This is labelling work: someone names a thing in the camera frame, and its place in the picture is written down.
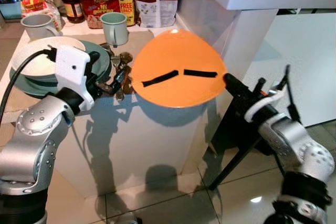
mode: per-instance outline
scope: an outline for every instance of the jar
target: jar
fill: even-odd
[[[62,0],[65,10],[67,12],[67,18],[71,23],[81,23],[85,20],[82,9],[80,7],[79,0]]]

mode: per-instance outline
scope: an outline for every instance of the mug handle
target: mug handle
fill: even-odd
[[[54,36],[61,36],[61,34],[51,26],[47,26],[46,29],[50,31]]]
[[[116,40],[116,31],[114,29],[114,26],[111,26],[111,28],[110,28],[110,38],[112,39],[112,44],[116,45],[117,40]]]

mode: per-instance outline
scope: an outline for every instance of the stack of plates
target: stack of plates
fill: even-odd
[[[99,79],[108,72],[110,58],[102,47],[88,41],[76,40],[69,37],[49,37],[33,41],[18,51],[13,58],[10,76],[12,77],[20,64],[30,55],[43,49],[50,49],[48,45],[55,48],[58,48],[60,45],[73,46],[87,53],[97,51],[100,53],[100,57],[93,64],[92,72],[96,74]],[[42,98],[49,92],[56,93],[58,90],[55,76],[55,63],[50,61],[46,55],[36,57],[21,72],[15,86],[26,94],[37,98]]]

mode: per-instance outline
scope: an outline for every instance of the white mug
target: white mug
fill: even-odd
[[[56,30],[52,17],[47,14],[32,14],[21,19],[31,40],[61,36]]]
[[[105,13],[100,16],[103,23],[105,40],[113,46],[120,46],[128,41],[127,17],[122,13]]]

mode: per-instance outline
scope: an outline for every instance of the grey mug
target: grey mug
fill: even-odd
[[[61,36],[56,30],[52,17],[47,14],[33,14],[21,19],[31,40]]]

